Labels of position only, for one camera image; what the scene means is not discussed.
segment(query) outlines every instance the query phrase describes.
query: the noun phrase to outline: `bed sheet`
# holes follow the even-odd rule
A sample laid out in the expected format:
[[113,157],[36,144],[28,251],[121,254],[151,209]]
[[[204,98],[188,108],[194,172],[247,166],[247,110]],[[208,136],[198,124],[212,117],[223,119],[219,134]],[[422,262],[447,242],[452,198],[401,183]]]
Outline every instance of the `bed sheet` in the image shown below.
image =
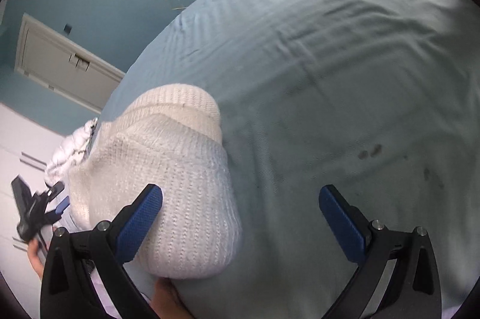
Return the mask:
[[197,0],[139,56],[101,120],[168,83],[208,91],[244,237],[176,282],[198,318],[318,319],[354,272],[318,209],[429,231],[445,307],[480,263],[480,9],[470,0]]

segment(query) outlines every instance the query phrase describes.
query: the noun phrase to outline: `dark spot on sheet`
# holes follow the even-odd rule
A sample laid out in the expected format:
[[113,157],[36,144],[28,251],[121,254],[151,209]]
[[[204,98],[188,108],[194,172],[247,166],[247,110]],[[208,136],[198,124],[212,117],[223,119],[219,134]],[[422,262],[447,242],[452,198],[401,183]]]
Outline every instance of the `dark spot on sheet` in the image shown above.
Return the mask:
[[359,159],[365,159],[366,157],[368,157],[368,151],[367,150],[360,151],[360,154],[358,157]]
[[370,156],[372,158],[375,158],[381,152],[382,152],[382,145],[381,144],[376,144],[375,147],[373,148],[372,152],[370,153]]

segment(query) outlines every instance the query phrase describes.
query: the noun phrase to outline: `white cabinet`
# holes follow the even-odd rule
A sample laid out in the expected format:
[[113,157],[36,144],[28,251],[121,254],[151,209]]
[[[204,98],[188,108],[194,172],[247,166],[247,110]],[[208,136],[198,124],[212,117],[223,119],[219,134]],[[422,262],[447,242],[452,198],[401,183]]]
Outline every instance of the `white cabinet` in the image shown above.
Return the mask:
[[22,19],[15,68],[97,113],[125,75],[28,15]]
[[0,104],[0,271],[32,318],[40,318],[40,280],[30,266],[26,244],[18,240],[20,220],[11,181],[20,175],[32,192],[46,189],[45,162],[61,143],[58,135]]

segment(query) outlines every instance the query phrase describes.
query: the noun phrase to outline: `bed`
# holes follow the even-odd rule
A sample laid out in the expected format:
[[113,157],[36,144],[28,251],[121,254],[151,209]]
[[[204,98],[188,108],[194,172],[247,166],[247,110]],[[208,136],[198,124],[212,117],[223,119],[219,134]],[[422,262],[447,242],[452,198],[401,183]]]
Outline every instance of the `bed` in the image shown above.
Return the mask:
[[355,270],[325,184],[370,220],[425,227],[442,304],[460,304],[480,274],[479,31],[470,0],[197,0],[177,16],[100,120],[176,82],[219,104],[243,244],[222,274],[176,282],[192,313],[320,318]]

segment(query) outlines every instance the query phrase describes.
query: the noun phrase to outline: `white knit sweater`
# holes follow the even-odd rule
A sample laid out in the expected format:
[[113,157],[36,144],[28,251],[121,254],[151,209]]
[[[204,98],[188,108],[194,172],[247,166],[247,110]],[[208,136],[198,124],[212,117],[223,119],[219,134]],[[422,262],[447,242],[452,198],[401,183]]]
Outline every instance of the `white knit sweater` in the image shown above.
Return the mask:
[[163,206],[136,260],[162,277],[222,271],[238,251],[241,224],[221,145],[213,98],[189,85],[166,85],[102,123],[89,158],[69,171],[75,222],[112,220],[149,184]]

